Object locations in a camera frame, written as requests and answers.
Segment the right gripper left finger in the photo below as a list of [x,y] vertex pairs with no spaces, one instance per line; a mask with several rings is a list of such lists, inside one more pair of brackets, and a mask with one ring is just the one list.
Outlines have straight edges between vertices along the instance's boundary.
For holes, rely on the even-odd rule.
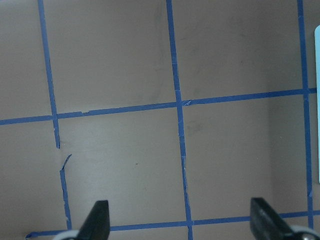
[[110,235],[108,200],[98,200],[93,205],[78,234],[78,240],[107,240]]

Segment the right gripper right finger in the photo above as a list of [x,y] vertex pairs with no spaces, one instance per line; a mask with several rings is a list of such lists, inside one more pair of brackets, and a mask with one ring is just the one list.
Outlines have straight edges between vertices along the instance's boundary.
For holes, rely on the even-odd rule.
[[295,240],[294,231],[262,197],[250,200],[250,230],[256,240]]

